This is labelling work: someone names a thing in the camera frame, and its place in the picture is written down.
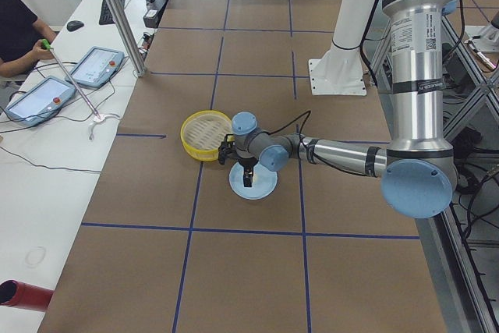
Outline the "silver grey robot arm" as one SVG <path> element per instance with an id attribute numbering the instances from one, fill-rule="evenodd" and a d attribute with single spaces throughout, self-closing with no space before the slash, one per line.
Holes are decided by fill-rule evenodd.
<path id="1" fill-rule="evenodd" d="M 386 202 L 412 218 L 430 218 L 451 202 L 457 183 L 454 151 L 443 134 L 442 19 L 458 0 L 342 0 L 330 49 L 309 62 L 315 95 L 361 95 L 362 44 L 370 15 L 389 17 L 394 133 L 385 148 L 362 147 L 294 133 L 273 136 L 256 117 L 240 112 L 232 119 L 233 141 L 224 141 L 219 158 L 242 166 L 245 187 L 257 165 L 271 172 L 291 158 L 323 164 L 352 175 L 378 177 Z"/>

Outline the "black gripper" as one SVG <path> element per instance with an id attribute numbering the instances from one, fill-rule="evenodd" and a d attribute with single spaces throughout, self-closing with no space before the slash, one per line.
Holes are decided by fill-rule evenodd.
<path id="1" fill-rule="evenodd" d="M 246 188 L 251 187 L 251 169 L 256 165 L 256 158 L 240 158 L 240 165 L 244 168 L 243 171 L 243 185 Z"/>

